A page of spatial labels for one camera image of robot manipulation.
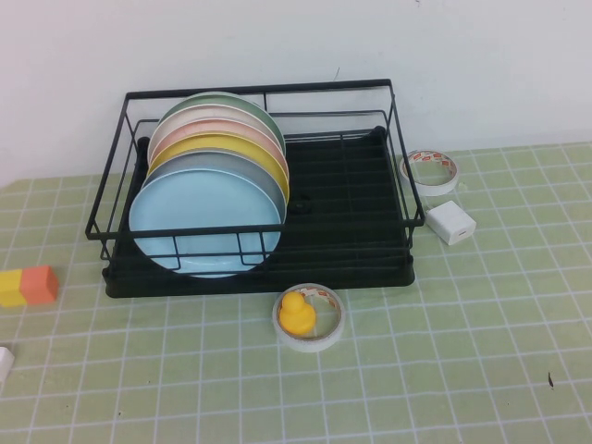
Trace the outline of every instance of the pink plate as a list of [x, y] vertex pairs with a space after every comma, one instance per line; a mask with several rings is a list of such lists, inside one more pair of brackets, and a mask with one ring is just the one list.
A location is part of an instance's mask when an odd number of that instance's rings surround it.
[[204, 132], [235, 134], [258, 144], [279, 162], [281, 168], [286, 173], [286, 176], [289, 177], [290, 173], [288, 171], [286, 158], [279, 146], [272, 139], [259, 129], [255, 129], [246, 123], [226, 118], [203, 118], [181, 125], [155, 146], [151, 160], [156, 159], [162, 151], [173, 143]]

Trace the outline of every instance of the orange block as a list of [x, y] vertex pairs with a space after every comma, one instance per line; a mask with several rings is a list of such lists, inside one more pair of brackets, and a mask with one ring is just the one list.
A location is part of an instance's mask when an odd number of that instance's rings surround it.
[[24, 268], [20, 280], [20, 294], [28, 304], [54, 302], [59, 282], [51, 266]]

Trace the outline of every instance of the yellow block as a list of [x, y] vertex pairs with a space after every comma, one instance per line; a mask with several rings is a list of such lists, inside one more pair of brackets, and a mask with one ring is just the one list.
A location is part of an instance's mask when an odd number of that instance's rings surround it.
[[20, 294], [22, 270], [0, 271], [0, 305], [16, 307], [26, 305], [27, 300]]

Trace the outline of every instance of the white power adapter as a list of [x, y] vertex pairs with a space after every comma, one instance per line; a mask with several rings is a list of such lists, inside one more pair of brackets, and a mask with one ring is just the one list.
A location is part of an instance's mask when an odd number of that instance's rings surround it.
[[0, 347], [0, 383], [3, 383], [15, 362], [15, 355], [6, 347]]
[[477, 226], [477, 223], [453, 201], [427, 211], [425, 222], [448, 245], [470, 238]]

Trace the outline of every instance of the yellow plate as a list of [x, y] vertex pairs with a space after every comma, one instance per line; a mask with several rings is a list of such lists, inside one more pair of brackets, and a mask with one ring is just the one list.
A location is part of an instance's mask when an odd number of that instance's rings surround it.
[[279, 188], [284, 192], [286, 200], [290, 198], [288, 177], [274, 156], [258, 144], [231, 134], [215, 132], [203, 133], [175, 142], [161, 151], [158, 156], [153, 159], [150, 169], [148, 169], [148, 175], [152, 174], [152, 172], [160, 165], [176, 155], [206, 148], [223, 148], [249, 157], [271, 174], [277, 182], [277, 185], [279, 185]]

